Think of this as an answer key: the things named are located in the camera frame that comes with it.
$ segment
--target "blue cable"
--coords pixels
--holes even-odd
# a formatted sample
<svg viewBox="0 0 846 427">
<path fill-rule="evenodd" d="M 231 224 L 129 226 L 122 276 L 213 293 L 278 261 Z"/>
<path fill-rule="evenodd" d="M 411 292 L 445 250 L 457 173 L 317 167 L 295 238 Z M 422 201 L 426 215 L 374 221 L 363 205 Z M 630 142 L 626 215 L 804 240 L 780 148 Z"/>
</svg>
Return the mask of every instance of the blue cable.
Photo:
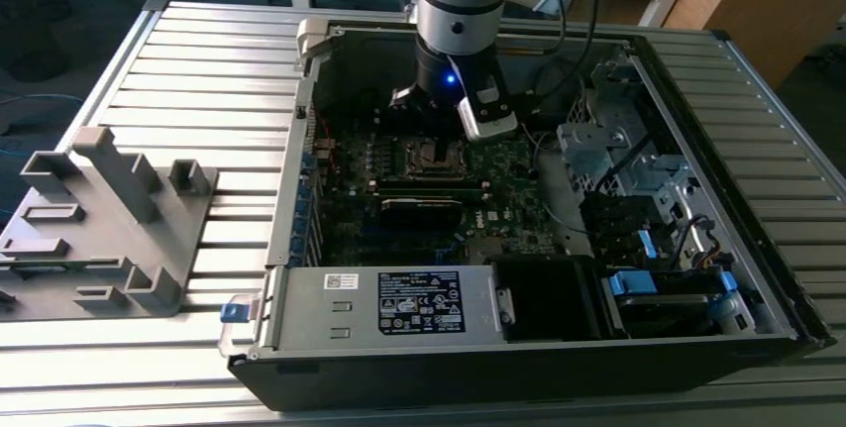
<svg viewBox="0 0 846 427">
<path fill-rule="evenodd" d="M 7 152 L 6 150 L 0 150 L 0 155 L 7 155 L 10 157 L 23 157 L 23 158 L 28 158 L 32 156 L 28 153 Z"/>
<path fill-rule="evenodd" d="M 16 101 L 23 100 L 26 98 L 72 100 L 79 106 L 82 106 L 82 104 L 85 103 L 85 100 L 81 99 L 79 97 L 75 97 L 72 95 L 64 95 L 62 93 L 34 93 L 31 95 L 24 95 L 23 93 L 11 92 L 11 91 L 3 90 L 3 89 L 0 89 L 0 93 L 6 93 L 7 95 L 12 95 L 12 98 L 0 101 L 0 105 L 6 105 L 7 103 L 16 102 Z"/>
</svg>

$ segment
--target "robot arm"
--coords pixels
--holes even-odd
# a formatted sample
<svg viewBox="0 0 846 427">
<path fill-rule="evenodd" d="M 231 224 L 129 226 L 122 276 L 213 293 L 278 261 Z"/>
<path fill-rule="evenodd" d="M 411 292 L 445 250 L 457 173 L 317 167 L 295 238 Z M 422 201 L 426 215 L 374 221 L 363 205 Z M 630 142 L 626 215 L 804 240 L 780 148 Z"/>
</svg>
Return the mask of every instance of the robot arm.
<svg viewBox="0 0 846 427">
<path fill-rule="evenodd" d="M 522 95 L 508 92 L 494 45 L 504 6 L 505 0 L 418 1 L 417 81 L 391 102 L 417 107 L 433 121 L 458 109 L 471 142 L 518 126 L 512 107 Z"/>
</svg>

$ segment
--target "sheet metal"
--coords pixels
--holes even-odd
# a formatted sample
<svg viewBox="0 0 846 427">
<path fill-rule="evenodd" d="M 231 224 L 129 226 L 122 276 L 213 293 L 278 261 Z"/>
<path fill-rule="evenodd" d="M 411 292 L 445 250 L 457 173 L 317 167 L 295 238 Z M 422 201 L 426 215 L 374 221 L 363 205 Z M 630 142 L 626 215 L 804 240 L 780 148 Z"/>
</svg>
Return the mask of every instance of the sheet metal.
<svg viewBox="0 0 846 427">
<path fill-rule="evenodd" d="M 0 325 L 4 427 L 338 425 L 362 421 L 437 425 L 457 420 L 466 425 L 491 425 L 495 420 L 520 425 L 529 418 L 573 414 L 592 414 L 589 420 L 572 420 L 582 422 L 578 425 L 597 426 L 620 425 L 622 419 L 616 415 L 644 412 L 646 406 L 660 413 L 638 414 L 641 420 L 656 423 L 658 419 L 673 425 L 696 424 L 704 419 L 713 425 L 716 419 L 734 421 L 753 413 L 757 420 L 778 419 L 789 409 L 798 409 L 793 415 L 804 419 L 845 415 L 845 344 L 788 367 L 749 370 L 672 395 L 403 411 L 270 412 L 226 371 L 214 347 L 221 333 L 217 312 L 237 293 L 257 290 L 265 275 L 263 247 L 271 225 L 266 211 L 279 183 L 293 112 L 291 88 L 299 75 L 287 52 L 297 25 L 309 16 L 401 19 L 385 13 L 301 12 L 198 3 L 171 3 L 165 13 L 142 14 L 123 55 L 110 66 L 70 135 L 94 116 L 97 120 L 90 124 L 113 126 L 127 139 L 122 151 L 143 151 L 154 164 L 198 158 L 203 164 L 223 168 L 187 304 L 183 313 L 167 319 Z M 553 26 L 509 23 L 548 29 Z M 846 226 L 841 224 L 846 207 L 830 178 L 814 174 L 814 169 L 824 166 L 816 151 L 802 143 L 726 43 L 704 32 L 609 29 L 638 31 L 658 43 L 656 48 L 670 72 L 685 81 L 688 101 L 709 132 L 725 132 L 726 125 L 742 128 L 729 141 L 712 135 L 720 140 L 717 148 L 772 235 L 786 242 L 780 249 L 806 282 L 824 316 L 836 329 L 846 330 Z M 214 55 L 222 60 L 209 59 L 211 53 L 187 48 L 221 49 Z M 127 58 L 133 51 L 137 55 Z M 209 80 L 194 76 L 227 80 L 207 85 Z M 277 81 L 278 87 L 267 79 Z M 720 90 L 724 83 L 730 84 L 730 94 Z M 762 141 L 758 127 L 777 131 L 777 141 Z M 253 142 L 250 150 L 230 146 L 222 149 L 198 138 L 213 135 L 203 132 L 223 128 L 237 130 L 223 137 L 230 141 L 226 145 Z M 159 144 L 153 137 L 143 141 L 139 132 L 145 131 L 166 138 Z M 179 145 L 174 142 L 182 132 L 190 137 Z M 820 220 L 832 218 L 833 225 L 820 229 Z M 235 326 L 239 343 L 249 343 L 251 329 L 250 325 Z"/>
</svg>

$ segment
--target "computer chassis side panel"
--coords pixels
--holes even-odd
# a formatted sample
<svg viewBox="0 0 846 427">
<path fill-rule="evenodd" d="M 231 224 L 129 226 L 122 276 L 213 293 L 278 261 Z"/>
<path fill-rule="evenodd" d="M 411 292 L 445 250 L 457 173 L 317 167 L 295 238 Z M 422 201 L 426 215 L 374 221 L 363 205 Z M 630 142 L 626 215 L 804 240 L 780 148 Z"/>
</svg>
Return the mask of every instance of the computer chassis side panel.
<svg viewBox="0 0 846 427">
<path fill-rule="evenodd" d="M 409 408 L 684 391 L 765 366 L 800 343 L 732 340 L 569 350 L 249 361 L 229 369 L 277 411 Z"/>
</svg>

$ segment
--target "warning label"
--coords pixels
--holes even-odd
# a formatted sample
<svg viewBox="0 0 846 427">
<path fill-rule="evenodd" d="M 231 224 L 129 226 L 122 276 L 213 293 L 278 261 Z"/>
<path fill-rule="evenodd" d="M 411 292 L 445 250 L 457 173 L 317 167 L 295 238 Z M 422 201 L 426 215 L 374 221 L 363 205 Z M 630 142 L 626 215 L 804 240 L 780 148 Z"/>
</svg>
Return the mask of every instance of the warning label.
<svg viewBox="0 0 846 427">
<path fill-rule="evenodd" d="M 385 335 L 463 333 L 465 307 L 459 273 L 381 273 L 379 331 Z"/>
</svg>

